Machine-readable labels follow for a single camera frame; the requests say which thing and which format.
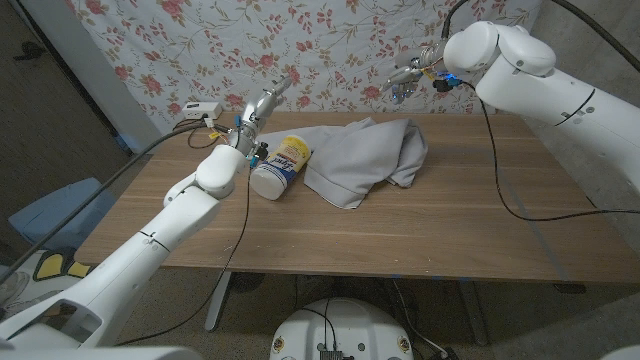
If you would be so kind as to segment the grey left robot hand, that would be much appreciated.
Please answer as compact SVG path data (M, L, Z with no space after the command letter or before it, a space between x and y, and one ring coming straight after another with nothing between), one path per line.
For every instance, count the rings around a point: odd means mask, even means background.
M275 108L284 102L283 93L291 84L289 75L281 75L273 80L271 85L258 90L246 103L243 112L234 119L236 125L230 133L229 145L248 155L268 118Z

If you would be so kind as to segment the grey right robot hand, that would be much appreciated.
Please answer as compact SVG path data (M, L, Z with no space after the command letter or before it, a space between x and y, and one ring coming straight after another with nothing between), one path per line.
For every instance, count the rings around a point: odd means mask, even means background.
M394 70L380 91L390 91L392 104L400 105L413 95L423 77L431 80L441 78L448 72L444 64L446 43L446 40L441 40L433 45L402 51L394 58Z

